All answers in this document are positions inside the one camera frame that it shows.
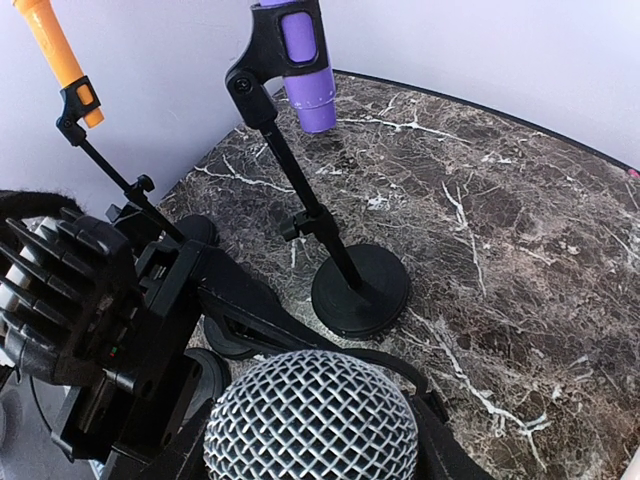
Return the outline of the black stand of purple microphone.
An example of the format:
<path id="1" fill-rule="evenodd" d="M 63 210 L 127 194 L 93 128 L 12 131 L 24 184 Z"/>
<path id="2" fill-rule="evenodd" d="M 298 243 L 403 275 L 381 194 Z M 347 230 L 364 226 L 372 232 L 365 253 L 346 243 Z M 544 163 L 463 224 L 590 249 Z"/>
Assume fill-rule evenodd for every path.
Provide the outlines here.
<path id="1" fill-rule="evenodd" d="M 266 84 L 281 77 L 265 79 L 260 67 L 252 14 L 251 37 L 226 74 L 227 90 L 244 123 L 266 141 L 304 207 L 282 223 L 282 236 L 291 241 L 312 234 L 330 255 L 312 284 L 316 316 L 343 338 L 367 339 L 399 318 L 409 297 L 409 276 L 399 258 L 381 246 L 343 244 L 332 213 L 316 197 L 276 124 L 278 111 Z"/>

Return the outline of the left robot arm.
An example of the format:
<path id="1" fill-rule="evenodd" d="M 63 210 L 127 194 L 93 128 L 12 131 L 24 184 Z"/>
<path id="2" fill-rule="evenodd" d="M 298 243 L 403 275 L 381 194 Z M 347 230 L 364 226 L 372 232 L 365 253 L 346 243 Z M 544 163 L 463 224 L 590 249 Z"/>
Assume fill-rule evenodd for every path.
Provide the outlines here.
<path id="1" fill-rule="evenodd" d="M 149 204 L 108 223 L 65 196 L 3 191 L 1 291 L 3 351 L 70 390 L 53 441 L 109 479 L 193 471 L 207 413 L 185 417 L 202 372 L 186 347 L 200 317 L 239 325 L 262 353 L 330 347 L 217 246 L 209 219 L 173 224 Z"/>

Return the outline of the black tripod shock-mount stand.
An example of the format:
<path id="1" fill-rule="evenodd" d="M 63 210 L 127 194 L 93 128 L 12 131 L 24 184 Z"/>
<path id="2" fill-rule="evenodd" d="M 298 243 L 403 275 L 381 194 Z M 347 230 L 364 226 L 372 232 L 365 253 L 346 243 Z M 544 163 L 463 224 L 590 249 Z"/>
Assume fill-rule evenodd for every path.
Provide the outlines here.
<path id="1" fill-rule="evenodd" d="M 493 479 L 457 442 L 440 395 L 417 368 L 385 352 L 357 348 L 338 352 L 392 370 L 416 387 L 415 394 L 406 394 L 418 427 L 415 479 Z"/>

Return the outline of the orange microphone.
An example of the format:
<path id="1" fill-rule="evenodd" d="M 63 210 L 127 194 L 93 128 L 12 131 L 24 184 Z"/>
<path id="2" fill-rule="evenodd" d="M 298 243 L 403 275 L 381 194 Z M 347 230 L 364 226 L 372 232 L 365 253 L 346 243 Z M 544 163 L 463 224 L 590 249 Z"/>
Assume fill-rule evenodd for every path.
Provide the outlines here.
<path id="1" fill-rule="evenodd" d="M 47 0 L 17 0 L 12 5 L 29 26 L 40 50 L 46 58 L 56 79 L 63 88 L 71 87 L 88 112 L 83 119 L 89 128 L 104 120 L 97 94 L 78 60 L 58 21 L 52 4 Z"/>

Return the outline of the black stand of blue microphone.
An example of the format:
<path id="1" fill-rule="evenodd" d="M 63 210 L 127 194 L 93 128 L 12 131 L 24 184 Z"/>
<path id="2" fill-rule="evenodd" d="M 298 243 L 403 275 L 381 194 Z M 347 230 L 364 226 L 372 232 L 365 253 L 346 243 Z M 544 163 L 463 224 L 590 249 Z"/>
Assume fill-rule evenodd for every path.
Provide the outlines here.
<path id="1" fill-rule="evenodd" d="M 187 349 L 185 355 L 201 366 L 201 376 L 182 424 L 185 425 L 209 399 L 217 400 L 231 383 L 231 372 L 226 361 L 217 353 L 204 348 Z"/>

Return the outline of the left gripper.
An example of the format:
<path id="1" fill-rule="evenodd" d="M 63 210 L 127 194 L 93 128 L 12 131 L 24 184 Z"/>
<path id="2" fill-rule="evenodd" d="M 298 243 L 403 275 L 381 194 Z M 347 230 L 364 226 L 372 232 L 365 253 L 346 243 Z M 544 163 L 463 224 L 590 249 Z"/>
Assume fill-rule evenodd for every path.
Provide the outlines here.
<path id="1" fill-rule="evenodd" d="M 134 256 L 121 231 L 93 217 L 66 211 L 57 232 L 65 260 L 93 275 L 69 353 L 75 377 L 52 435 L 72 459 L 107 462 L 119 452 L 144 461 L 170 443 L 119 478 L 208 479 L 206 421 L 193 419 L 176 436 L 201 373 L 184 354 L 200 305 L 254 331 L 238 341 L 261 353 L 330 348 L 223 250 L 193 234 L 151 242 Z"/>

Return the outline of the glitter silver-head microphone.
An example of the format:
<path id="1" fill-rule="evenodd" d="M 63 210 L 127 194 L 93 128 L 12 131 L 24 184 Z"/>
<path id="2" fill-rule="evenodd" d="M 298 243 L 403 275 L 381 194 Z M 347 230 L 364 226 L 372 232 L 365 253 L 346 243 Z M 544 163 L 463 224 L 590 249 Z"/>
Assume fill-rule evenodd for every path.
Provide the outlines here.
<path id="1" fill-rule="evenodd" d="M 418 426 L 380 368 L 303 350 L 234 380 L 212 406 L 203 448 L 211 479 L 412 479 Z"/>

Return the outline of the purple microphone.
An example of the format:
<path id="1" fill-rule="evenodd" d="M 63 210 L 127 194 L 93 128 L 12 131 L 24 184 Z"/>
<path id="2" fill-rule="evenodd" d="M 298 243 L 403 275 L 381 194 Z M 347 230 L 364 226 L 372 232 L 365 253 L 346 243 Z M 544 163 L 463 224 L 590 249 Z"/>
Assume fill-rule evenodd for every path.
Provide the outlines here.
<path id="1" fill-rule="evenodd" d="M 281 77 L 301 128 L 336 125 L 336 85 L 317 1 L 261 1 L 252 7 L 265 79 Z"/>

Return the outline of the black stand of orange microphone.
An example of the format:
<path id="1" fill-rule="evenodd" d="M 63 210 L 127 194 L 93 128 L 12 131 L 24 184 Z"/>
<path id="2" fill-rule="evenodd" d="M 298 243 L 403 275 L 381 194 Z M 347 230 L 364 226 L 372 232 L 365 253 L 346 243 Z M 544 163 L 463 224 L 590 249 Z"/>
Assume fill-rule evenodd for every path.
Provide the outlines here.
<path id="1" fill-rule="evenodd" d="M 172 224 L 147 198 L 155 189 L 151 177 L 138 176 L 135 182 L 126 179 L 89 143 L 86 131 L 78 124 L 96 113 L 101 103 L 88 77 L 82 76 L 60 90 L 63 110 L 56 127 L 74 147 L 81 148 L 91 160 L 120 187 L 127 203 L 115 205 L 106 211 L 111 225 L 123 233 L 132 249 L 140 254 L 147 244 L 164 239 L 171 245 L 180 245 L 188 239 L 217 246 L 220 236 L 212 220 L 202 215 L 192 215 L 183 220 L 182 226 Z"/>

